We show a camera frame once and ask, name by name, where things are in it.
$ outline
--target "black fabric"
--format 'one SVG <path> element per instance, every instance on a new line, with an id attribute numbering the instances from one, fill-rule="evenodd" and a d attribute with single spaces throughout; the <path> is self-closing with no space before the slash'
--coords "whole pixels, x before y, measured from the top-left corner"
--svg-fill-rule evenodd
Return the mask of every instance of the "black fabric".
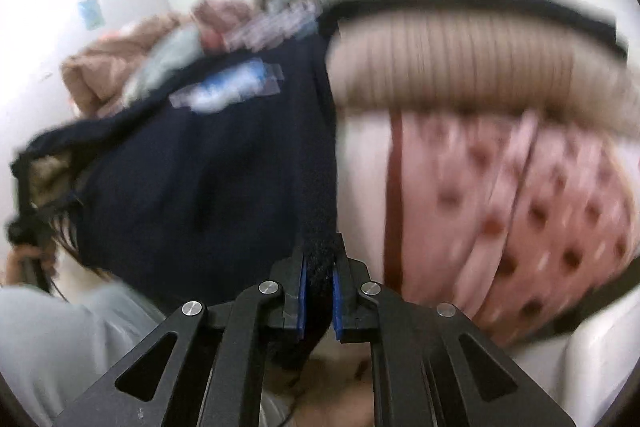
<path id="1" fill-rule="evenodd" d="M 537 17 L 584 33 L 626 60 L 626 44 L 618 42 L 614 21 L 595 20 L 549 0 L 340 0 L 329 5 L 320 15 L 318 31 L 325 38 L 330 38 L 337 32 L 340 20 L 408 9 L 496 11 Z"/>
<path id="2" fill-rule="evenodd" d="M 111 271 L 169 312 L 193 299 L 235 299 L 301 239 L 308 336 L 319 338 L 330 323 L 337 230 L 325 54 L 316 35 L 258 54 L 206 57 L 129 110 L 35 139 L 32 158 L 72 150 L 74 162 L 94 163 L 71 211 L 82 263 Z M 251 58 L 282 68 L 278 94 L 211 114 L 167 98 Z"/>

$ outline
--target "pink polka dot fabric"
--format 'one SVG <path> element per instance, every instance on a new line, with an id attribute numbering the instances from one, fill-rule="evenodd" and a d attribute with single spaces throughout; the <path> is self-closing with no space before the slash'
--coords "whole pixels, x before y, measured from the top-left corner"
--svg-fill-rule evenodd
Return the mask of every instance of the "pink polka dot fabric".
<path id="1" fill-rule="evenodd" d="M 599 134 L 533 114 L 401 127 L 400 253 L 385 256 L 401 257 L 407 300 L 451 301 L 507 344 L 631 260 L 632 196 Z"/>

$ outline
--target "dark navy garment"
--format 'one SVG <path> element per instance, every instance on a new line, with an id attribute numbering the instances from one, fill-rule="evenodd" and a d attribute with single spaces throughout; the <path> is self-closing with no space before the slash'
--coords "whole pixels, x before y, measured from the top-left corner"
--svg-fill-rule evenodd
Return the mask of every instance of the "dark navy garment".
<path id="1" fill-rule="evenodd" d="M 171 311 L 193 299 L 235 299 L 303 239 L 309 295 L 328 317 L 337 224 L 325 54 L 325 41 L 311 36 L 258 54 L 206 57 L 112 118 L 36 139 L 31 155 L 71 150 L 92 165 L 72 212 L 82 263 Z M 222 109 L 190 107 L 185 87 L 242 82 L 236 66 L 256 60 L 272 75 L 265 93 L 245 93 Z"/>

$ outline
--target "blue poster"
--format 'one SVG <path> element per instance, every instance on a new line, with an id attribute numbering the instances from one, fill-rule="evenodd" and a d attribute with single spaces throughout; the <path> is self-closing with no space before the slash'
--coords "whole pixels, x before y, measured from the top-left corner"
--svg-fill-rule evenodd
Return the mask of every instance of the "blue poster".
<path id="1" fill-rule="evenodd" d="M 78 3 L 78 11 L 87 30 L 97 30 L 104 26 L 104 17 L 98 0 L 86 0 Z"/>

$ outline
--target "triangular cutout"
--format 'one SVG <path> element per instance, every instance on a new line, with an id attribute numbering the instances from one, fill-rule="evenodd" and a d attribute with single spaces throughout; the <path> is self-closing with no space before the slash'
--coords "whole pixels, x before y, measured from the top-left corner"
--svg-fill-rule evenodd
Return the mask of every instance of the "triangular cutout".
<path id="1" fill-rule="evenodd" d="M 144 402 L 153 400 L 177 340 L 178 335 L 167 333 L 126 373 L 120 375 L 116 388 Z"/>
<path id="2" fill-rule="evenodd" d="M 472 336 L 466 333 L 460 335 L 460 346 L 471 368 L 478 392 L 485 402 L 491 402 L 518 390 L 518 385 L 509 373 L 501 368 Z"/>

